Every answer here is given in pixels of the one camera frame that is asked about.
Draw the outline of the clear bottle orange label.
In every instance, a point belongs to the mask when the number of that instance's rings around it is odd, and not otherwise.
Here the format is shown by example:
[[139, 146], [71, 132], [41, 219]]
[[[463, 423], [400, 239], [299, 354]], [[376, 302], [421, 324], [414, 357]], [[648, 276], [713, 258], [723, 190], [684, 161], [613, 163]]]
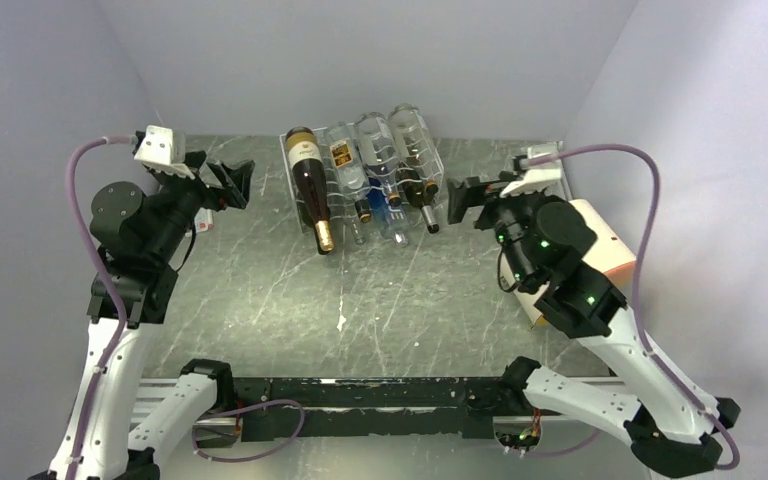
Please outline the clear bottle orange label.
[[370, 222], [372, 211], [367, 195], [371, 186], [349, 126], [345, 123], [331, 126], [325, 130], [324, 138], [340, 193], [351, 202], [361, 223]]

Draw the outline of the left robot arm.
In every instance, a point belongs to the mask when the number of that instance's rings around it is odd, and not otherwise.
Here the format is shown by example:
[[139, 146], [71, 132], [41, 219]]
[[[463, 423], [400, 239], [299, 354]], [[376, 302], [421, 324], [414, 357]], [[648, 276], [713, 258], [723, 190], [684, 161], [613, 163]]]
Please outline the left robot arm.
[[132, 412], [152, 343], [163, 327], [178, 281], [171, 260], [191, 236], [202, 209], [244, 209], [255, 170], [251, 160], [209, 166], [202, 151], [185, 154], [168, 174], [151, 168], [154, 194], [128, 181], [101, 188], [89, 218], [78, 221], [96, 268], [87, 308], [88, 345], [80, 387], [46, 479], [156, 479], [198, 419], [240, 407], [228, 363], [193, 359], [173, 390], [141, 421]]

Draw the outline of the dark red wine bottle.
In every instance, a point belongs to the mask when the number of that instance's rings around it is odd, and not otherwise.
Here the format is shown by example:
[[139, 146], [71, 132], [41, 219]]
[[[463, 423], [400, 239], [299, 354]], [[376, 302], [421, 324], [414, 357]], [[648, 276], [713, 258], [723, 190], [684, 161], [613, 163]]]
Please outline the dark red wine bottle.
[[314, 132], [304, 126], [287, 132], [285, 148], [293, 180], [298, 188], [322, 254], [334, 250], [330, 226], [326, 172]]

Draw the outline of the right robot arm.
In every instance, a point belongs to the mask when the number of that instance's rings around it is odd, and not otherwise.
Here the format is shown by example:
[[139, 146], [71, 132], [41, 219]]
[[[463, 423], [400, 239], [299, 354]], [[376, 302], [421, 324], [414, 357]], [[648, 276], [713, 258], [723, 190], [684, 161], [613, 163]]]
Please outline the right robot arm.
[[513, 414], [534, 407], [570, 416], [623, 442], [669, 478], [718, 469], [737, 403], [695, 388], [638, 328], [621, 290], [585, 261], [597, 235], [572, 203], [542, 192], [507, 196], [511, 180], [449, 180], [448, 222], [478, 208], [475, 227], [493, 232], [515, 288], [534, 295], [546, 321], [599, 357], [627, 391], [605, 391], [522, 357], [502, 375], [502, 406]]

